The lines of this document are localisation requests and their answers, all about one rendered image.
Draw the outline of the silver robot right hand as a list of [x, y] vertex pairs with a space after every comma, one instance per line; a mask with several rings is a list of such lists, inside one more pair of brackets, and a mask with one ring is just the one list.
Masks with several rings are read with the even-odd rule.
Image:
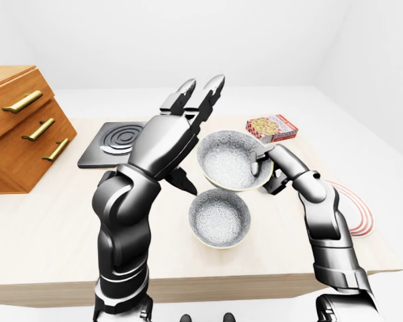
[[253, 176], [259, 174], [259, 161], [269, 158], [273, 161], [273, 174], [263, 185], [271, 195], [281, 192], [286, 184], [299, 177], [299, 175], [309, 171], [309, 168], [290, 150], [281, 144], [268, 148], [262, 146], [251, 151], [251, 173]]

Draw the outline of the red printed food box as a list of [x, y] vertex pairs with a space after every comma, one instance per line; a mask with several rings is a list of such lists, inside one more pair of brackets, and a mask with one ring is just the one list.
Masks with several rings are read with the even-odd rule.
[[294, 138], [298, 133], [298, 128], [282, 115], [250, 119], [246, 130], [263, 144]]

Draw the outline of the wooden cabinet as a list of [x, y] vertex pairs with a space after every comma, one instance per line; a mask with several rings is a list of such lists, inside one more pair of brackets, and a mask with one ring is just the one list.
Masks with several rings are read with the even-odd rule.
[[0, 194], [30, 192], [76, 134], [36, 66], [0, 66]]

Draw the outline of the flat dark stove plate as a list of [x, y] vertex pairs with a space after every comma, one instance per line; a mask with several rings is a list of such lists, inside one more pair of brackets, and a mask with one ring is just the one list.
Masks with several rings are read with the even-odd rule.
[[79, 168], [113, 168], [127, 163], [145, 122], [106, 122], [77, 162]]

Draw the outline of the wooden drawer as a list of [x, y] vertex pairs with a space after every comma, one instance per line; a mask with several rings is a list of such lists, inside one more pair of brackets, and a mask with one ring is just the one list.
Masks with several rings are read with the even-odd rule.
[[[55, 123], [36, 141], [24, 140], [40, 127], [41, 121], [54, 118]], [[73, 139], [76, 131], [58, 103], [52, 99], [21, 124], [0, 138], [0, 168], [10, 172], [41, 171], [51, 166], [43, 160], [58, 146], [56, 142], [65, 138]]]
[[[50, 118], [54, 123], [37, 140], [22, 138]], [[7, 133], [0, 139], [0, 194], [30, 192], [52, 165], [45, 157], [75, 135], [75, 129], [63, 115], [35, 116]]]
[[[13, 74], [10, 73], [9, 66], [5, 69], [6, 73], [0, 77], [0, 137], [39, 110], [54, 96], [52, 89], [37, 68], [20, 66]], [[13, 114], [1, 109], [13, 105], [36, 90], [42, 91], [43, 96], [19, 113]]]

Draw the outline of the white plate with red rings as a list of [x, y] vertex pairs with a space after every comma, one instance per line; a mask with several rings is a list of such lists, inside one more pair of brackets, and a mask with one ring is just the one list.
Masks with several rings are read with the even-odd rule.
[[344, 215], [353, 237], [369, 236], [375, 229], [375, 219], [364, 200], [342, 184], [328, 180], [339, 194], [339, 211]]

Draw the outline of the silver robot left hand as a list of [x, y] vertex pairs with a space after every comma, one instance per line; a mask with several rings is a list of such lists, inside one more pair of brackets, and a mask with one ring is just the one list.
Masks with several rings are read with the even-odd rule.
[[178, 189], [196, 195], [196, 187], [179, 165], [198, 143], [200, 125], [211, 115], [224, 84], [223, 74], [211, 78], [200, 91], [195, 90], [194, 78], [184, 82], [167, 97], [161, 112], [144, 125], [128, 163], [157, 181], [165, 179]]

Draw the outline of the patterned grey bowl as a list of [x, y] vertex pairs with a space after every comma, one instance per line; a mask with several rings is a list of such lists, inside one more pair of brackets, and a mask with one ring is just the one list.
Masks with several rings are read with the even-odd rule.
[[208, 134], [197, 147], [197, 161], [205, 177], [230, 191], [248, 191], [263, 186], [273, 174], [273, 162], [259, 163], [259, 173], [251, 172], [250, 152], [263, 145], [254, 137], [232, 130]]
[[192, 201], [189, 226], [201, 243], [216, 249], [233, 248], [247, 236], [251, 213], [237, 194], [211, 189]]

